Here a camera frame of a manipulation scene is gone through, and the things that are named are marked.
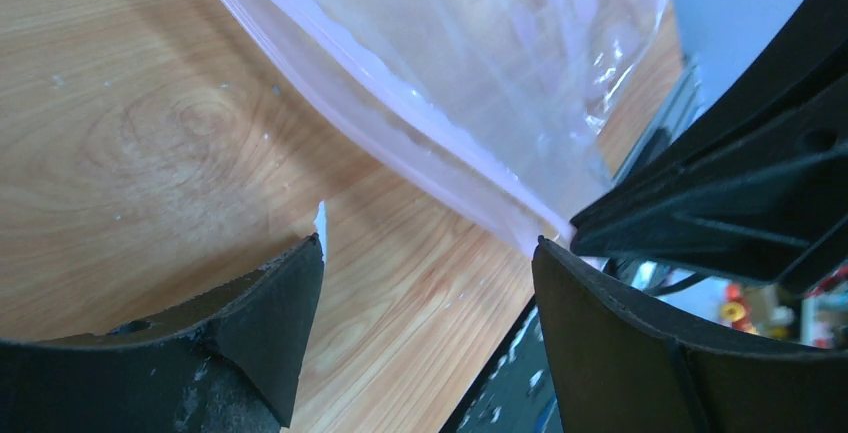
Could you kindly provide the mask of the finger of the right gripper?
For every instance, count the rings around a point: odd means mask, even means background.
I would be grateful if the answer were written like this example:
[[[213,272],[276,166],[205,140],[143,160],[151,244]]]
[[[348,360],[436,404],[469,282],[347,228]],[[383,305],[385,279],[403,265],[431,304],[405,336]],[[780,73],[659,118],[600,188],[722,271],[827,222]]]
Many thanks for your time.
[[[847,0],[804,0],[732,87],[577,214],[581,256],[803,294],[847,258]]]

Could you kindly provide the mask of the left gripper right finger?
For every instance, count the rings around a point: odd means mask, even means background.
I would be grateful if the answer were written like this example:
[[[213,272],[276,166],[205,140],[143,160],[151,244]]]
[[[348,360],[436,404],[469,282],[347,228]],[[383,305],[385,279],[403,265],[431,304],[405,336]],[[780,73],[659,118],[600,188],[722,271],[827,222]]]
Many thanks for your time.
[[[704,320],[541,239],[540,323],[568,432],[843,432],[847,356]]]

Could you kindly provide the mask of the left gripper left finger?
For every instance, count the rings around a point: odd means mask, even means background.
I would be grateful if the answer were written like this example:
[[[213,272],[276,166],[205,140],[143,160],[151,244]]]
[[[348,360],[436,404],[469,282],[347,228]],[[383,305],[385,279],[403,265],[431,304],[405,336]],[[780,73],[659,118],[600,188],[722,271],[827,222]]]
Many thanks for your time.
[[[312,234],[250,273],[105,334],[3,340],[1,428],[287,428],[323,274]]]

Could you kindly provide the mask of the clear pink zip bag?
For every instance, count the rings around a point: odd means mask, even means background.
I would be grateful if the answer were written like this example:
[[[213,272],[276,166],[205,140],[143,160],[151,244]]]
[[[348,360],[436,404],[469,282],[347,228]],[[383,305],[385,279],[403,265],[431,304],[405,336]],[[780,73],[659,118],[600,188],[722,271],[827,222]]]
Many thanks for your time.
[[[531,255],[611,185],[597,138],[670,0],[220,0],[344,136]]]

